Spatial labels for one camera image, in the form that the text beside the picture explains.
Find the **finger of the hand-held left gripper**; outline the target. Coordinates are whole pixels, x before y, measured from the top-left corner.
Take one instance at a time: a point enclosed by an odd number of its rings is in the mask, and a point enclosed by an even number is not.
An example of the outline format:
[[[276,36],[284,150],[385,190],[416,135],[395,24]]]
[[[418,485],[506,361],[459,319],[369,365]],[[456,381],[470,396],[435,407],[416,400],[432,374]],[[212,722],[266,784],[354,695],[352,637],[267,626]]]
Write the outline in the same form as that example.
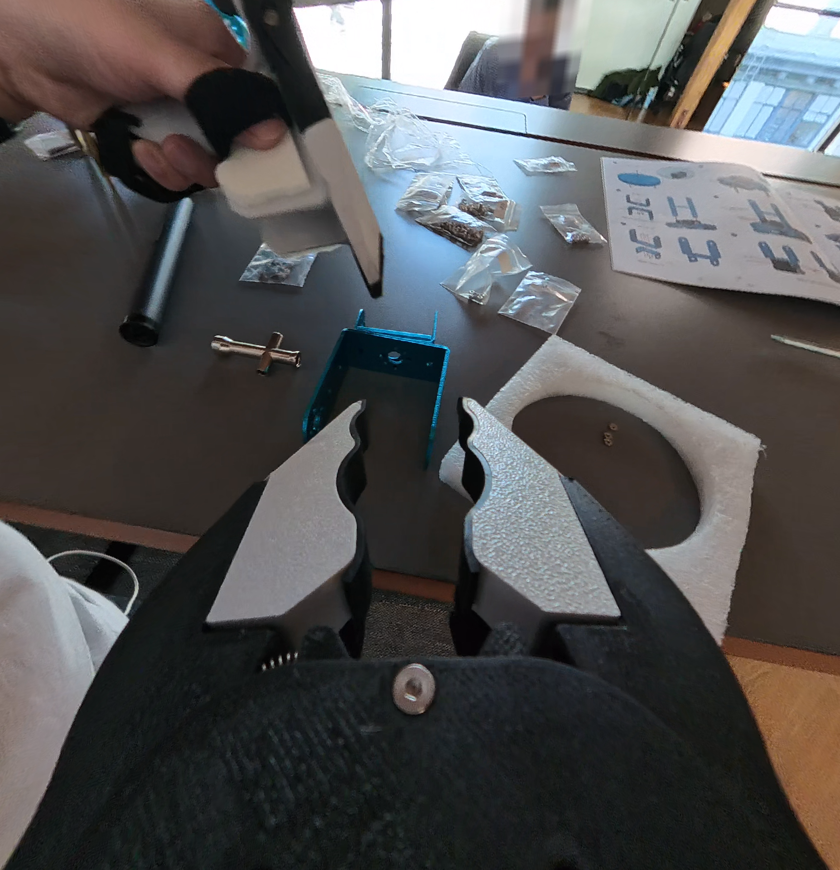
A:
[[[287,133],[259,158],[262,241],[283,255],[345,245],[371,298],[380,298],[382,234],[334,118]]]

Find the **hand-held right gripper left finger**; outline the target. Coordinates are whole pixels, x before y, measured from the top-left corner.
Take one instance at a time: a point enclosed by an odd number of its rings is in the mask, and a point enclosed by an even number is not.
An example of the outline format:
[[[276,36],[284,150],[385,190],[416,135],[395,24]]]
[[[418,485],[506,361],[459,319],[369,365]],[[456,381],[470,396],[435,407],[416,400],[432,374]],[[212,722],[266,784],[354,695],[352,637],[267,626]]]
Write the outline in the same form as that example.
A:
[[[359,400],[267,478],[208,612],[215,629],[267,628],[279,655],[298,653],[307,632],[332,629],[362,653],[371,605],[371,561],[357,502],[368,446]]]

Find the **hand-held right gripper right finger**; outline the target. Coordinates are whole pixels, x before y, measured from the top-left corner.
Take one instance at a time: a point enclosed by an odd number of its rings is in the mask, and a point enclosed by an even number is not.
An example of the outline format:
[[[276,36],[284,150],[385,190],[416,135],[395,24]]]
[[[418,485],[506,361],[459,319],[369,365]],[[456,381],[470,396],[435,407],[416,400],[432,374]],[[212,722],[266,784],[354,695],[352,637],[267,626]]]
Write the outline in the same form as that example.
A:
[[[556,468],[478,401],[458,400],[464,519],[452,637],[477,655],[513,625],[533,651],[560,624],[617,625],[603,570]]]

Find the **large blue U bracket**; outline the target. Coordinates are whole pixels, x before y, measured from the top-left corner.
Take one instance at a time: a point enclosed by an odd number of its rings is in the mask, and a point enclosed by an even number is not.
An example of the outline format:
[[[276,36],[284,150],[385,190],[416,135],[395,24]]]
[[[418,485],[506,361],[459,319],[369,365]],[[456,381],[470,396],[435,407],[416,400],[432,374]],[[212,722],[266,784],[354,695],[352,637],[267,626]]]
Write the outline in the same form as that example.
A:
[[[397,381],[410,381],[434,391],[430,411],[421,415],[421,419],[427,422],[421,441],[422,463],[424,470],[429,469],[449,368],[449,348],[437,341],[434,344],[392,341],[363,334],[353,327],[339,333],[306,407],[302,423],[303,444],[315,439],[337,417],[343,386],[351,373],[376,376],[387,383],[389,391]]]

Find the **dark desk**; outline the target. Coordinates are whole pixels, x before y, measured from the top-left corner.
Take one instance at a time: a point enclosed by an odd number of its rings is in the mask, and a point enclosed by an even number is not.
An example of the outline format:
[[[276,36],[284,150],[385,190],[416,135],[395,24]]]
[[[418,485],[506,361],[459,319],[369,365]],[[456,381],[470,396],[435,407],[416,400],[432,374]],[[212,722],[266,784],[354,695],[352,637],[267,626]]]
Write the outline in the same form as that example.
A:
[[[562,336],[757,436],[752,511],[728,634],[840,655],[840,361],[772,334],[840,349],[840,309],[616,273],[606,249],[574,250],[539,214],[575,202],[606,232],[602,152],[509,133],[455,134],[523,206],[517,244],[534,267],[582,292]],[[382,570],[454,581],[467,501],[438,478],[457,440],[457,400],[487,403],[545,341],[441,287],[466,252],[396,213],[405,172],[363,163],[344,135],[384,238],[381,299],[352,256],[323,255],[302,289],[241,285],[254,225],[212,193],[197,199],[158,344],[120,338],[164,208],[114,196],[83,159],[40,162],[23,140],[0,147],[0,504],[197,537],[302,443],[309,400],[341,330],[429,332],[450,349],[435,453],[422,438],[434,391],[351,373],[339,407],[366,399],[369,487],[359,506]],[[560,156],[578,171],[525,176],[514,159]],[[257,344],[272,332],[298,369],[258,374],[222,357],[216,335]]]

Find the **large window with roller blinds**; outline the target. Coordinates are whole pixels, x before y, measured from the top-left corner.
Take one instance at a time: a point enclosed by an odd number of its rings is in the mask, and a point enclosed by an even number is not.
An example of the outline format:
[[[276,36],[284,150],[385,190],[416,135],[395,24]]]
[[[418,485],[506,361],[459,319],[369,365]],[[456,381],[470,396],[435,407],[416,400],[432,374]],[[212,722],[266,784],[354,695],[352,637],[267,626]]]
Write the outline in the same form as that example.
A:
[[[448,2],[391,4],[390,66],[384,74],[384,3],[315,5],[295,11],[321,70],[442,90],[470,24]]]

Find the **labelled clear zip bag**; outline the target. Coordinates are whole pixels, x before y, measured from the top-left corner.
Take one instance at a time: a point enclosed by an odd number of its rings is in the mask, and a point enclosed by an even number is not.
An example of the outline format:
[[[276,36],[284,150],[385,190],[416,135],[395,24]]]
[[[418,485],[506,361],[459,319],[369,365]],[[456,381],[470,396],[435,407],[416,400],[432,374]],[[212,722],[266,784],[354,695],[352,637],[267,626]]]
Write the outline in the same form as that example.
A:
[[[449,203],[455,181],[455,176],[443,172],[416,174],[397,201],[396,212],[408,216],[436,212]]]

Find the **clear zip bag of screws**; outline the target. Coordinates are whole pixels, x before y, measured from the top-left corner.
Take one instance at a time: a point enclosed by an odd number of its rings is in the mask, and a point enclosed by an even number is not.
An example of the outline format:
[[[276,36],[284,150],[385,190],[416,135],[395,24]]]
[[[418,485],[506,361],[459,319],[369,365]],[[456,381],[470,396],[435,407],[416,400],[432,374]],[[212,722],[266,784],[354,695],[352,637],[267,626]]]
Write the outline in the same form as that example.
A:
[[[515,232],[522,217],[522,206],[507,198],[477,199],[465,196],[458,203],[458,208],[502,233]]]
[[[458,184],[466,198],[478,203],[496,203],[509,198],[494,178],[461,174],[457,176]]]
[[[465,251],[476,251],[488,237],[495,234],[489,223],[451,205],[423,212],[415,218],[415,223]]]
[[[317,259],[316,252],[281,255],[263,243],[244,268],[239,282],[242,284],[303,288]]]

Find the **black office chair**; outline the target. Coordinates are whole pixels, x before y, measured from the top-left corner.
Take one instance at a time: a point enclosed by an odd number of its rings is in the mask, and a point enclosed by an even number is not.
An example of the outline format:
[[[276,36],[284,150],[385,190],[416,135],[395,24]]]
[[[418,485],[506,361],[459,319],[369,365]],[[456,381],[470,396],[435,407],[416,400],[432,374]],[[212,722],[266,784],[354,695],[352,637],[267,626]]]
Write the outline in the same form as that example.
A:
[[[497,37],[471,30],[463,39],[458,55],[444,84],[444,90],[448,92],[461,92],[470,94],[485,94],[482,82],[483,73],[479,58],[484,50],[495,44]]]

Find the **zip bag with few nuts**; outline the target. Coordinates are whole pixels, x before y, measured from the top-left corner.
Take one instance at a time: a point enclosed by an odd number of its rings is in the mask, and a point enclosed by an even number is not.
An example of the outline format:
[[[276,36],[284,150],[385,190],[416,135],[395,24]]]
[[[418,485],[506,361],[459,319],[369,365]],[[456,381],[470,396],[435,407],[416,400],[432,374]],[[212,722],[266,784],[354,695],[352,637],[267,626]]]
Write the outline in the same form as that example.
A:
[[[463,266],[441,282],[451,295],[467,303],[486,305],[495,284],[524,276],[532,267],[530,259],[510,236],[488,236]]]

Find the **white earphone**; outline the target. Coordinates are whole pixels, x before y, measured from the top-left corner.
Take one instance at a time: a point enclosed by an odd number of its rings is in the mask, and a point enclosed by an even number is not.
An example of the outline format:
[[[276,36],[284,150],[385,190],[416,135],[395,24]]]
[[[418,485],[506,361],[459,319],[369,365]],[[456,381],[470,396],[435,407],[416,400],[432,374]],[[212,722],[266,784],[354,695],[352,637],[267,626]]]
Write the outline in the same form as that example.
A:
[[[66,559],[66,558],[82,558],[82,557],[97,559],[99,561],[105,561],[105,562],[111,564],[112,566],[117,566],[122,572],[126,573],[130,577],[130,579],[132,581],[132,585],[133,585],[133,590],[132,590],[132,593],[128,599],[126,606],[124,607],[124,609],[122,611],[124,616],[129,616],[132,609],[133,609],[133,606],[136,603],[136,600],[140,594],[141,585],[140,585],[140,581],[138,579],[137,574],[135,573],[133,568],[125,561],[117,558],[116,556],[110,555],[109,553],[107,553],[105,551],[92,551],[92,550],[86,550],[86,549],[71,549],[71,550],[59,551],[51,556],[46,557],[46,562],[49,564],[52,564],[56,560],[61,560],[61,559]]]

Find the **metal cross wrench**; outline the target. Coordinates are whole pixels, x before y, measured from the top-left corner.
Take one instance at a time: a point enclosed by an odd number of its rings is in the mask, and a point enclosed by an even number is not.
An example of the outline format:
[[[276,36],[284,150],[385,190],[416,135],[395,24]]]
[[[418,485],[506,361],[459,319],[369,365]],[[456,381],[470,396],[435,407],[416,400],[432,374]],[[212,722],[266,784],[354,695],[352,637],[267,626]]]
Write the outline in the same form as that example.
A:
[[[283,347],[284,334],[272,332],[265,344],[238,341],[224,335],[216,335],[211,339],[211,350],[222,357],[241,357],[252,359],[256,363],[258,374],[267,376],[275,365],[298,369],[302,365],[302,354],[299,351],[287,350]]]

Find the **black electric screwdriver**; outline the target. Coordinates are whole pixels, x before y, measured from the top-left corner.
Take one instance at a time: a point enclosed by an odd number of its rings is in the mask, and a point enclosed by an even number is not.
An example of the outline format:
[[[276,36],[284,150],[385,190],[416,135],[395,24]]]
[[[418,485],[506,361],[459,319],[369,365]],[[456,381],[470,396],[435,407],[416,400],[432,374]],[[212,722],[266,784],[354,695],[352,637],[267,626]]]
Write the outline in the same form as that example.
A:
[[[186,197],[165,213],[131,310],[119,326],[121,337],[134,346],[153,347],[160,338],[194,208],[193,199]]]

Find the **nearly empty labelled zip bag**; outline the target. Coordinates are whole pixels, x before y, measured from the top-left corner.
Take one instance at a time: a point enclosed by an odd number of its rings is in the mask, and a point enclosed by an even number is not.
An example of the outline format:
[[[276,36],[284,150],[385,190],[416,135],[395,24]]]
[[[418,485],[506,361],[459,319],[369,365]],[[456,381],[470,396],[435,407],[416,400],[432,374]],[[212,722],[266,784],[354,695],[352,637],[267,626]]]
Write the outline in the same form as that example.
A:
[[[529,270],[497,313],[552,336],[562,328],[581,292],[561,277]]]

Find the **clear zip bag of nuts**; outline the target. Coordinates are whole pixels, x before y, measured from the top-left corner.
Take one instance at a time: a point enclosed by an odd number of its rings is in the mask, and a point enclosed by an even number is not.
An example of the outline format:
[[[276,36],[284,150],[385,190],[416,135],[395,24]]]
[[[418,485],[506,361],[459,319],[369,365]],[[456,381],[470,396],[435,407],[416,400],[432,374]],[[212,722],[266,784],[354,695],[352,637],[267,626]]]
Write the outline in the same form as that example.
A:
[[[588,222],[575,203],[543,205],[539,209],[567,245],[597,246],[607,244],[606,238]]]

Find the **thin white stick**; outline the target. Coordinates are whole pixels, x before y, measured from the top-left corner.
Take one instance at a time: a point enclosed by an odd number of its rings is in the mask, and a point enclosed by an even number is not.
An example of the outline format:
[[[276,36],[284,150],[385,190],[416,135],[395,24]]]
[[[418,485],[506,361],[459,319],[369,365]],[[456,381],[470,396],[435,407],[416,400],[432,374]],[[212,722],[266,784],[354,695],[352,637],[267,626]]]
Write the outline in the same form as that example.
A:
[[[772,334],[771,339],[776,343],[781,343],[798,350],[806,351],[807,353],[814,353],[817,355],[822,355],[840,360],[839,349],[825,347],[814,342],[805,341],[803,339],[795,339],[777,334]]]

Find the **instruction manual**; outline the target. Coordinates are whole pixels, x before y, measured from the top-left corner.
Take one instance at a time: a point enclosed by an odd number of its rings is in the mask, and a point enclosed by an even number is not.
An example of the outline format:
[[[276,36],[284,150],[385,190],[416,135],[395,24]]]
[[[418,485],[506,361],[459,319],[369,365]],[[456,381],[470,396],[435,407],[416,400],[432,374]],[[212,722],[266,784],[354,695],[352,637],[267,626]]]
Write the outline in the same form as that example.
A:
[[[840,307],[840,198],[747,166],[602,158],[614,271]]]

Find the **wooden pillar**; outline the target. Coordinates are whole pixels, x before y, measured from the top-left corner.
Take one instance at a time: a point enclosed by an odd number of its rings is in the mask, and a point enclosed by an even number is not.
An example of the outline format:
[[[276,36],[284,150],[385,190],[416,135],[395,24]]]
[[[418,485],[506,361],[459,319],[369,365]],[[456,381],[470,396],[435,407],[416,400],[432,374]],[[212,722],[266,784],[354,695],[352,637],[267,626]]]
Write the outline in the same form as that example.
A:
[[[671,113],[670,129],[685,130],[757,1],[730,1]]]

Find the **window facing pale building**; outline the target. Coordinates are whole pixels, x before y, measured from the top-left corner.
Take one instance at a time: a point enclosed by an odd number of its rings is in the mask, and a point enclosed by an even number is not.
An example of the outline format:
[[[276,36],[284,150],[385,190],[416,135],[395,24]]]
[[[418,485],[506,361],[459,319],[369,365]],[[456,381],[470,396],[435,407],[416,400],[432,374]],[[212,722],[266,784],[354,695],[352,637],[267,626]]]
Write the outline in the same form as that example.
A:
[[[840,127],[840,1],[775,2],[704,126],[822,150]]]

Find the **white foam frame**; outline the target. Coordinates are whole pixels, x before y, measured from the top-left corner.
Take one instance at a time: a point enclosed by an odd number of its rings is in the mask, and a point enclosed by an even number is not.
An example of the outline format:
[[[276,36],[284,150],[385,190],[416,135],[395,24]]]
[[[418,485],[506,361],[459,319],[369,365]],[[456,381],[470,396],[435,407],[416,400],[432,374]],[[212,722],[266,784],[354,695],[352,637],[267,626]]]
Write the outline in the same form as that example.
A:
[[[626,411],[660,433],[685,463],[700,501],[697,526],[679,544],[646,553],[721,644],[749,527],[758,437],[558,337],[549,338],[487,406],[480,405],[512,431],[520,411],[550,397],[588,397]],[[469,497],[462,467],[458,441],[441,464],[440,479]]]

